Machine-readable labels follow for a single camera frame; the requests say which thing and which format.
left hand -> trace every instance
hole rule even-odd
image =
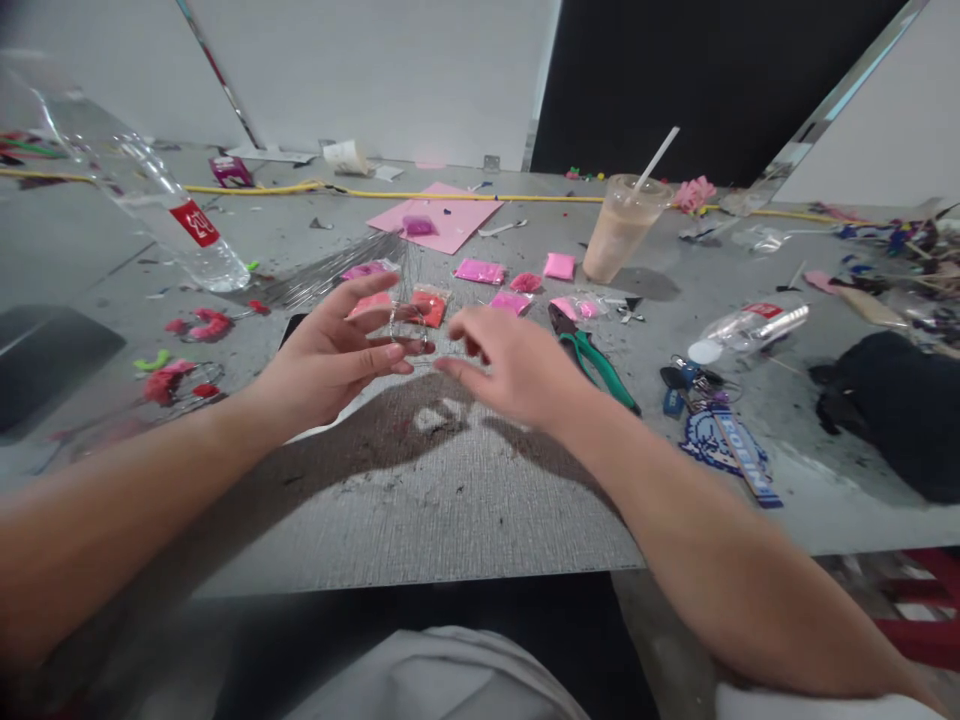
[[[266,415],[271,432],[285,442],[291,437],[337,419],[340,412],[375,378],[409,375],[406,355],[432,353],[433,343],[419,339],[392,342],[367,338],[390,321],[391,307],[378,305],[347,317],[361,298],[399,282],[396,273],[379,273],[348,280],[311,312],[277,356],[242,395],[256,412]],[[430,311],[429,303],[418,309]]]

green-handled pliers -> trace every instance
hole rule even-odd
[[[607,359],[607,356],[597,350],[596,346],[590,342],[590,333],[578,329],[576,323],[567,317],[563,310],[552,303],[550,304],[550,324],[553,325],[553,331],[557,334],[557,339],[564,351],[577,364],[580,371],[589,378],[590,382],[594,385],[597,384],[590,371],[587,370],[587,363],[596,368],[597,373],[603,378],[607,390],[610,391],[617,402],[640,417],[640,406],[623,386],[620,376],[613,369],[613,365]]]

red chair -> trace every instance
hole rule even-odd
[[[960,611],[960,561],[943,550],[905,550],[935,580],[888,580],[884,590],[901,603],[920,603]],[[960,672],[960,612],[946,622],[875,620],[894,646],[911,660]]]

plastic bottle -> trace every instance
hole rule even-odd
[[[778,293],[708,325],[687,356],[707,365],[722,355],[749,355],[803,325],[809,314],[800,293]]]
[[[2,61],[37,97],[45,124],[81,174],[141,220],[197,283],[230,292],[250,282],[250,271],[143,138],[87,98],[43,53],[6,50]]]

yellow rope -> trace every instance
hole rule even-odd
[[[35,177],[35,178],[57,178],[61,180],[71,180],[74,182],[92,183],[93,180],[83,175],[67,175],[64,173],[39,173],[28,170],[0,170],[0,176],[10,177]],[[205,187],[202,185],[184,185],[183,189],[191,193],[206,193],[210,195],[298,195],[310,192],[312,190],[330,190],[341,195],[359,198],[380,198],[387,200],[501,200],[503,202],[569,202],[569,203],[602,203],[601,197],[568,197],[566,195],[436,195],[434,193],[404,193],[404,192],[366,192],[364,190],[351,190],[328,183],[318,178],[316,180],[304,180],[296,185],[276,188],[218,188]],[[707,210],[717,210],[719,205],[707,205]],[[873,223],[864,221],[840,221],[827,215],[811,215],[809,213],[783,212],[780,210],[754,210],[751,215],[764,215],[767,217],[785,217],[796,220],[809,220],[813,222],[827,223],[830,225],[872,225]]]

